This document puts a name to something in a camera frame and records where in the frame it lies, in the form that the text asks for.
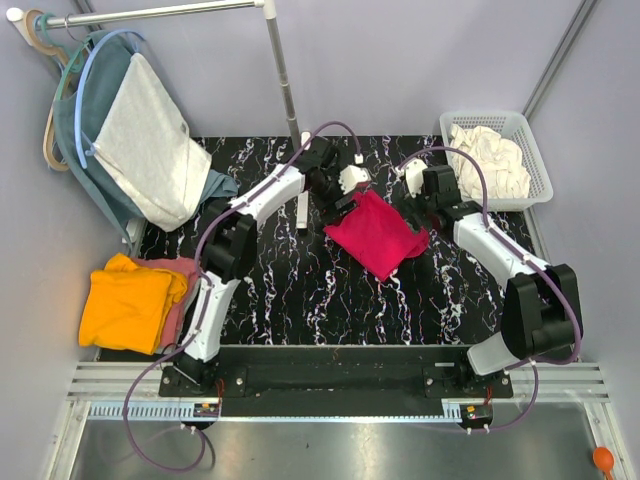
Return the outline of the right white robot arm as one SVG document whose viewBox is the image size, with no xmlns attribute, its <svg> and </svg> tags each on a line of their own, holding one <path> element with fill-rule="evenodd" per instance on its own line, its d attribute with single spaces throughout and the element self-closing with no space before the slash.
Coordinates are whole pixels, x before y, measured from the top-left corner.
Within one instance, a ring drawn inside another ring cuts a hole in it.
<svg viewBox="0 0 640 480">
<path fill-rule="evenodd" d="M 467 361 L 487 376 L 571 348 L 575 360 L 583 326 L 577 277 L 566 264 L 551 265 L 506 236 L 481 206 L 465 201 L 449 166 L 414 160 L 399 170 L 408 193 L 403 207 L 416 226 L 436 229 L 469 253 L 504 292 L 499 331 L 469 348 Z"/>
</svg>

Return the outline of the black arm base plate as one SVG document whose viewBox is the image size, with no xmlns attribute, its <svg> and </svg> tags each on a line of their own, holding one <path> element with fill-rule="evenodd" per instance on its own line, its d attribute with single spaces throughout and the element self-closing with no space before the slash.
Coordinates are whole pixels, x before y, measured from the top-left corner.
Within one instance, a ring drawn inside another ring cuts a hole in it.
<svg viewBox="0 0 640 480">
<path fill-rule="evenodd" d="M 510 399 L 513 388 L 502 372 L 475 375 L 459 346 L 224 345 L 210 387 L 173 364 L 159 394 L 220 395 L 225 420 L 455 421 L 455 401 Z"/>
</svg>

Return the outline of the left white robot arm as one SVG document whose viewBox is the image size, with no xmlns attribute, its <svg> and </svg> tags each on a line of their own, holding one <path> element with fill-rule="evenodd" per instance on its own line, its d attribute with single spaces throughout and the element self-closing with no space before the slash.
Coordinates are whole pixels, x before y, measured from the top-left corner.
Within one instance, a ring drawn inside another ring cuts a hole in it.
<svg viewBox="0 0 640 480">
<path fill-rule="evenodd" d="M 176 349 L 174 369 L 201 389 L 213 384 L 231 300 L 256 263 L 258 234 L 273 214 L 307 192 L 331 223 L 347 213 L 354 192 L 370 182 L 360 147 L 344 162 L 332 142 L 316 137 L 244 195 L 211 204 L 206 210 L 211 223 L 195 253 L 200 277 L 195 310 Z"/>
</svg>

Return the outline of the red t shirt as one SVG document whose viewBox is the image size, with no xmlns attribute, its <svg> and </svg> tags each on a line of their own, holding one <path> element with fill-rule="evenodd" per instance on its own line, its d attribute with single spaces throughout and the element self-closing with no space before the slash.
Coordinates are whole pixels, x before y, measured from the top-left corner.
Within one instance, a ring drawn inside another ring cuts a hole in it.
<svg viewBox="0 0 640 480">
<path fill-rule="evenodd" d="M 429 233 L 413 232 L 374 191 L 356 193 L 353 200 L 355 208 L 324 232 L 378 280 L 386 281 L 404 260 L 426 251 Z"/>
</svg>

